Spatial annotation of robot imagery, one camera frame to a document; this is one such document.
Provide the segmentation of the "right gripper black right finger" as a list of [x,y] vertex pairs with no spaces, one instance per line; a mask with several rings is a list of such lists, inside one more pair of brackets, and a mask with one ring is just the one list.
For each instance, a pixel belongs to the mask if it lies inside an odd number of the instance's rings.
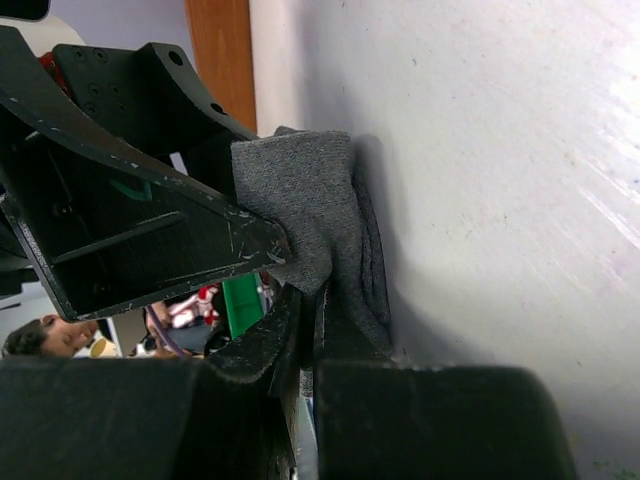
[[573,479],[556,406],[530,371],[399,364],[331,289],[317,298],[313,406],[323,479]]

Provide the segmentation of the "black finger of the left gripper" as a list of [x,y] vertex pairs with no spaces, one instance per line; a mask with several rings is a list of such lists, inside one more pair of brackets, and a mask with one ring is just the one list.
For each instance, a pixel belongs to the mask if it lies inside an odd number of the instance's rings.
[[286,263],[275,222],[112,135],[1,30],[1,207],[59,314],[108,317]]

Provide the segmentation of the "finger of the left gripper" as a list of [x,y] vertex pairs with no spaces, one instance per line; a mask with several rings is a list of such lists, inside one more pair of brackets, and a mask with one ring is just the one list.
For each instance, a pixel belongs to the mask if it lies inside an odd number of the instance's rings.
[[177,45],[137,50],[59,44],[53,49],[70,97],[112,135],[224,195],[235,192],[231,146],[255,134],[224,110]]

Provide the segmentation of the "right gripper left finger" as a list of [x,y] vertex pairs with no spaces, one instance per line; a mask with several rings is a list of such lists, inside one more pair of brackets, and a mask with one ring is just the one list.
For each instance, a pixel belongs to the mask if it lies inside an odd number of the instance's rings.
[[204,359],[1,364],[5,479],[287,479],[301,295]]

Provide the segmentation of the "grey sock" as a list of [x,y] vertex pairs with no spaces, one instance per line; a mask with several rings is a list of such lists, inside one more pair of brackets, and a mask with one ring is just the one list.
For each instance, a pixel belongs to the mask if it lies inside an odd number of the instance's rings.
[[308,297],[333,281],[348,317],[390,354],[382,242],[350,135],[281,126],[271,137],[233,143],[231,155],[238,202],[276,221],[289,242],[291,260],[271,275]]

